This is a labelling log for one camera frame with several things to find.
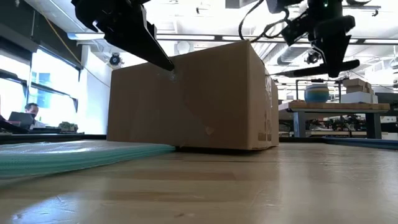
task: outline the ceiling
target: ceiling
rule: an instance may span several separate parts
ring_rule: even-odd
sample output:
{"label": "ceiling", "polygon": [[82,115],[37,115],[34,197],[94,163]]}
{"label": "ceiling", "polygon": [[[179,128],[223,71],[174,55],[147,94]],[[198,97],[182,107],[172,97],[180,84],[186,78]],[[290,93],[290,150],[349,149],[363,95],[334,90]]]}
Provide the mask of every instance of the ceiling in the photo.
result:
{"label": "ceiling", "polygon": [[[65,32],[92,32],[75,17],[74,6],[70,3],[70,0],[25,1]],[[398,23],[394,22],[398,21],[398,2],[373,0],[371,5],[381,6],[378,16],[372,16],[374,10],[344,10],[344,14],[350,14],[356,18],[356,27],[351,31],[353,37],[398,38]],[[158,34],[237,35],[238,24],[252,7],[252,4],[241,9],[225,9],[225,0],[151,0],[145,4],[145,7],[147,20],[156,25]],[[293,9],[290,16],[296,17],[298,14],[299,10]],[[267,10],[267,4],[264,2],[245,20],[243,34],[258,34],[267,23],[276,21],[281,17],[283,15],[270,14]],[[83,43],[90,44],[95,54],[104,61],[109,59],[112,52],[122,52],[121,56],[125,65],[143,62],[143,60],[109,45],[105,40],[90,40]],[[176,54],[175,45],[178,42],[161,41],[160,44],[167,54]],[[226,44],[226,42],[190,42],[193,50],[201,50],[221,44]],[[253,45],[256,52],[266,63],[269,73],[309,66],[303,62],[303,55],[299,55],[290,65],[278,65],[275,60],[276,57],[266,57],[267,54],[275,53],[272,52],[275,46],[276,44],[266,43]],[[357,58],[364,63],[360,70],[372,65],[372,63],[367,64],[367,62],[376,63],[382,59],[393,57],[393,46],[350,45],[346,53],[347,60]]]}

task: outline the cable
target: cable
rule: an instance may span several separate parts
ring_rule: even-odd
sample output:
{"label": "cable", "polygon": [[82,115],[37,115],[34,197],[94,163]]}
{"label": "cable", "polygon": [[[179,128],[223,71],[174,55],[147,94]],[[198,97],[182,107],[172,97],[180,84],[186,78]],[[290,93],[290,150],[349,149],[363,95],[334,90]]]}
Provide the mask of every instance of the cable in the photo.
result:
{"label": "cable", "polygon": [[[356,72],[354,72],[354,71],[352,71],[352,70],[350,70],[350,72],[353,72],[355,75],[357,75],[357,76],[359,76],[359,77],[361,77],[361,78],[363,78],[363,79],[369,81],[367,78],[363,77],[362,75],[360,75],[360,74],[358,74],[358,73],[356,73]],[[390,89],[390,88],[385,87],[385,86],[382,86],[382,85],[380,85],[380,84],[375,84],[375,85],[378,85],[378,86],[380,86],[380,87],[386,88],[386,89],[391,90],[391,91],[395,91],[394,89]]]}
{"label": "cable", "polygon": [[[252,8],[248,11],[248,13],[243,17],[242,21],[239,23],[238,34],[239,34],[239,37],[241,38],[241,40],[246,40],[246,39],[243,37],[243,35],[242,35],[242,27],[243,27],[244,20],[246,19],[246,17],[247,17],[250,13],[252,13],[252,11],[254,11],[255,9],[257,9],[263,2],[264,2],[264,0],[259,0]],[[264,28],[264,30],[262,31],[262,33],[261,33],[259,36],[257,36],[256,38],[250,40],[250,42],[251,42],[251,43],[254,43],[254,42],[258,41],[261,37],[266,37],[266,38],[268,38],[268,39],[273,39],[273,38],[278,37],[278,36],[282,33],[282,31],[280,31],[280,32],[279,32],[278,34],[276,34],[276,35],[267,35],[267,32],[268,32],[269,30],[271,30],[271,28],[273,28],[276,24],[280,24],[280,23],[282,23],[282,22],[290,23],[290,21],[288,20],[288,18],[289,18],[289,16],[290,16],[289,10],[285,8],[285,9],[283,9],[283,11],[285,12],[285,17],[284,17],[283,19],[280,19],[280,20],[278,20],[278,21],[276,21],[276,22],[273,22],[273,23],[271,23],[271,24],[266,25],[266,27]]]}
{"label": "cable", "polygon": [[98,81],[100,81],[102,84],[104,84],[105,86],[107,86],[108,88],[110,88],[109,85],[107,85],[105,82],[103,82],[102,80],[100,80],[100,78],[98,78],[97,76],[95,76],[92,72],[90,72],[84,65],[83,63],[76,57],[76,55],[70,50],[70,48],[68,47],[68,45],[65,43],[65,41],[63,41],[63,39],[61,38],[61,36],[58,34],[58,32],[55,30],[54,26],[51,24],[51,22],[49,21],[49,19],[44,16],[44,19],[47,21],[47,23],[50,25],[51,29],[54,31],[55,35],[57,35],[57,37],[61,40],[62,44],[68,49],[69,53],[72,54],[72,56],[75,58],[75,60],[77,62],[79,62],[79,64],[85,69],[87,70],[88,73],[90,73],[92,76],[94,76],[94,78],[96,78]]}

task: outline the foam padding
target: foam padding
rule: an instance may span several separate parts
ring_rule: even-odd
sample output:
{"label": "foam padding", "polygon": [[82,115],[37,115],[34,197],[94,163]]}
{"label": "foam padding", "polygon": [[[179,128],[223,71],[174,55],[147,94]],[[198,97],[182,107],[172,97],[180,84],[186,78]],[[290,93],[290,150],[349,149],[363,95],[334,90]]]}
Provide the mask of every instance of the foam padding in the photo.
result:
{"label": "foam padding", "polygon": [[163,144],[73,141],[0,146],[0,178],[46,175],[172,152]]}

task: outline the workbench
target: workbench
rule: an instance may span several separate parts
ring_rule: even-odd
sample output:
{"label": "workbench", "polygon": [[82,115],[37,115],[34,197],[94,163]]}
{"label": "workbench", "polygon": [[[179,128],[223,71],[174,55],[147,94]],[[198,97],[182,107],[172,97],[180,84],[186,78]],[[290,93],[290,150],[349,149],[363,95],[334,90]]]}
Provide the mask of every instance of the workbench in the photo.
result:
{"label": "workbench", "polygon": [[397,223],[398,153],[281,144],[0,182],[0,223]]}
{"label": "workbench", "polygon": [[305,122],[348,114],[365,114],[367,138],[381,139],[380,114],[390,110],[386,103],[301,103],[290,102],[279,105],[279,119],[293,120],[294,136],[304,138]]}

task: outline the person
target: person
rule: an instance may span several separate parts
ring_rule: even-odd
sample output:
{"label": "person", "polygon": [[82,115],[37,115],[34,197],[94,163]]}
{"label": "person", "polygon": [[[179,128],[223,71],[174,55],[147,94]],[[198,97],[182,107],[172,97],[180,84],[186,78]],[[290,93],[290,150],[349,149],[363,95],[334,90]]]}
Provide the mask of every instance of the person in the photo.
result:
{"label": "person", "polygon": [[33,124],[30,126],[30,130],[34,128],[45,128],[45,124],[40,121],[36,121],[37,113],[39,112],[39,106],[36,103],[28,103],[25,106],[25,113],[30,113],[33,116]]}

